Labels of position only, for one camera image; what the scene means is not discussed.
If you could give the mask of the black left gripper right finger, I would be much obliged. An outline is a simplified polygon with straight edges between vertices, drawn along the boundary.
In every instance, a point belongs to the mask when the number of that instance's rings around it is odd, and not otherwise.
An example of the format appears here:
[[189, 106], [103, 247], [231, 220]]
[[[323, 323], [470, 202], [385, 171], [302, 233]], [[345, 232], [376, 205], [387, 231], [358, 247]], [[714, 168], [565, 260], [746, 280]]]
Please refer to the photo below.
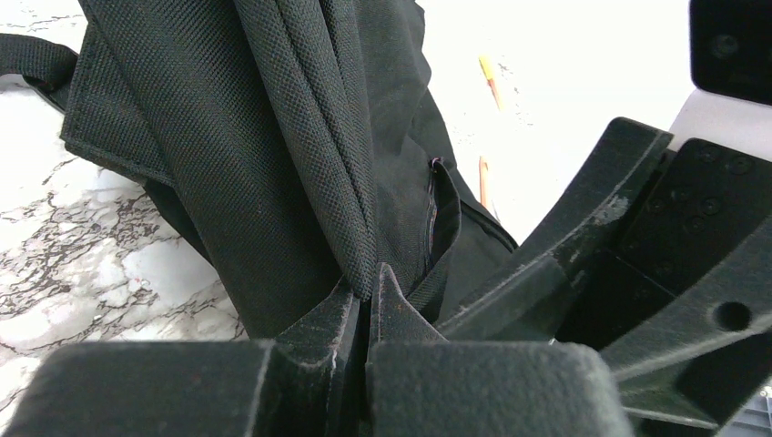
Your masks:
[[377, 436], [630, 436], [608, 366], [592, 349], [446, 340], [377, 268], [366, 363]]

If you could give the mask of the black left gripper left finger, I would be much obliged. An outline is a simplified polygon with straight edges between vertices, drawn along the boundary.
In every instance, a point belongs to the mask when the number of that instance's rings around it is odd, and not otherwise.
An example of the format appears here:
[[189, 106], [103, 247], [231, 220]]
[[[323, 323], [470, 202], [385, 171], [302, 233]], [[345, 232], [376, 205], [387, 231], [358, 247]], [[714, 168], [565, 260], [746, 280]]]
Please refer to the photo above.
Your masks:
[[349, 436], [360, 302], [344, 284], [275, 339], [84, 342], [52, 353], [9, 436]]

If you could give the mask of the black student backpack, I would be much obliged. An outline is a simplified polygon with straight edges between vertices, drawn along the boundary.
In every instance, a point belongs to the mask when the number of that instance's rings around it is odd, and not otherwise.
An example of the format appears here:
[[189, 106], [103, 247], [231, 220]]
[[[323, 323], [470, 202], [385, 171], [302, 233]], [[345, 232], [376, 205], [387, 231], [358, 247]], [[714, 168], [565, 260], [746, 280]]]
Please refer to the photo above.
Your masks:
[[456, 167], [413, 1], [85, 1], [80, 52], [1, 37], [71, 153], [140, 182], [252, 337], [381, 263], [436, 321], [516, 242]]

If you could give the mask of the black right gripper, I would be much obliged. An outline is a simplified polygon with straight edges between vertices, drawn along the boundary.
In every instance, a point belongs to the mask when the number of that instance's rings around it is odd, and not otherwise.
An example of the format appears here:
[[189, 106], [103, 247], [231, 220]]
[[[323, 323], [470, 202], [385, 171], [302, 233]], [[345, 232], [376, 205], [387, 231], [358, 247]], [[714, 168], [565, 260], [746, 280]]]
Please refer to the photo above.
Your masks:
[[672, 140], [613, 119], [536, 229], [438, 331], [549, 341], [596, 269], [556, 339], [602, 350], [634, 429], [725, 429], [771, 376], [771, 164], [693, 138], [636, 201]]

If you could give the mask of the yellow highlighter pen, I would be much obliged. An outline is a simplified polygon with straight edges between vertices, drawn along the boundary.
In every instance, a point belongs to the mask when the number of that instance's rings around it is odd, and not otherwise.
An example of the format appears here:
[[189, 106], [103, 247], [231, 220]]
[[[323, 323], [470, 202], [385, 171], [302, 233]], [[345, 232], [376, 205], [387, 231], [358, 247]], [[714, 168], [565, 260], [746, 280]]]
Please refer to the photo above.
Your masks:
[[487, 86], [489, 87], [491, 94], [493, 96], [495, 105], [497, 109], [502, 112], [503, 111], [503, 101], [501, 98], [501, 95], [498, 91], [498, 87], [495, 80], [495, 74], [493, 72], [493, 67], [488, 59], [487, 56], [479, 56], [478, 57], [479, 64], [482, 70], [482, 74], [484, 76], [484, 79], [486, 81]]

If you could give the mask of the orange pencil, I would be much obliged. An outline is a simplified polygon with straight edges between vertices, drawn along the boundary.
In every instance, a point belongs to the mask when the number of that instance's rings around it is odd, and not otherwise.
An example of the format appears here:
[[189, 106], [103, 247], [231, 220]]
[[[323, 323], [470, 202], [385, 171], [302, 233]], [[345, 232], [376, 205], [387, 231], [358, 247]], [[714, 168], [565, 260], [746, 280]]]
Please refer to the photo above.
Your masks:
[[478, 160], [480, 202], [488, 210], [491, 209], [491, 197], [489, 190], [489, 166], [484, 156]]

